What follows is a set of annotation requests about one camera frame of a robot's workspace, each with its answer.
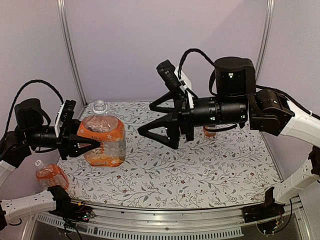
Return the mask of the orange bottle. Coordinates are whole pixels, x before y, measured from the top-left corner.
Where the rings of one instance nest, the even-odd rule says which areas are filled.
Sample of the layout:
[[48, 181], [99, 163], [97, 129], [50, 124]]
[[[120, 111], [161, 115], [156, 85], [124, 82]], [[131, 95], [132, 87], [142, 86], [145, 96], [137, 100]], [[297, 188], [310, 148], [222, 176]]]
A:
[[204, 135], [208, 138], [214, 138], [216, 136], [216, 132], [214, 131], [215, 129], [216, 127], [214, 125], [204, 126], [203, 127]]
[[126, 158], [125, 126], [104, 100], [96, 100], [91, 110], [81, 121], [77, 135], [98, 141], [100, 146], [83, 157], [93, 167], [118, 167]]
[[45, 188], [61, 186], [64, 190], [68, 189], [68, 177], [58, 165], [53, 163], [44, 165], [40, 159], [34, 164], [36, 166], [35, 178], [41, 186]]

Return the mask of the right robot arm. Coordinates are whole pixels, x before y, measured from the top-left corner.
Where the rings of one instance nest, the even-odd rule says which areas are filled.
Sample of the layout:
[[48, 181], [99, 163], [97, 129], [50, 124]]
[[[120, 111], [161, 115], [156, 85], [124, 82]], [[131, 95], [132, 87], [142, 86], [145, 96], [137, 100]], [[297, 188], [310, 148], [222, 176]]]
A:
[[307, 160], [283, 182], [270, 187], [260, 204], [242, 209], [246, 223], [264, 220], [285, 212], [285, 204], [300, 191], [320, 179], [320, 118], [303, 108], [283, 91], [258, 86], [253, 63], [248, 58], [222, 57], [212, 62], [210, 97], [197, 97], [190, 81], [182, 76], [181, 67], [165, 60], [157, 72], [168, 92], [153, 101], [149, 108], [163, 113], [138, 129], [138, 133], [172, 149], [179, 147], [180, 136], [194, 139], [194, 129], [205, 127], [218, 132], [243, 128], [274, 136], [289, 136], [312, 145]]

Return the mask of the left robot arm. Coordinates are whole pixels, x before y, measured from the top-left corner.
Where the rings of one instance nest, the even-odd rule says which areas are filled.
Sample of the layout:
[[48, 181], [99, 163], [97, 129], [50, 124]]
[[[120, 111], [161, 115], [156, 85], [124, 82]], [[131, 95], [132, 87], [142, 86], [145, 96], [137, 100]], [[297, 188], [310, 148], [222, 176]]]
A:
[[[3, 184], [8, 176], [16, 170], [25, 158], [36, 148], [58, 150], [62, 160], [75, 158], [90, 150], [100, 147], [94, 139], [78, 136], [80, 121], [74, 119], [74, 100], [62, 103], [57, 114], [55, 125], [51, 125], [50, 117], [41, 107], [37, 98], [22, 101], [14, 107], [17, 126], [6, 133], [0, 140], [0, 182]], [[92, 210], [85, 207], [77, 211], [76, 204], [60, 185], [34, 195], [0, 201], [0, 228], [34, 214], [49, 212], [50, 214], [84, 221], [85, 213]]]

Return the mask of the white cap with green print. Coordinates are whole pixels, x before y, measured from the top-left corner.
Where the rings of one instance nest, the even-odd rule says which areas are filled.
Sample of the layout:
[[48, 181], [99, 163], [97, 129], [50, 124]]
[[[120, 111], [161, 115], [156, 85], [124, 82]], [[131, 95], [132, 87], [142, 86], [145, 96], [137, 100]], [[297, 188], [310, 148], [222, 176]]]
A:
[[182, 196], [184, 194], [184, 190], [182, 188], [178, 189], [177, 194]]

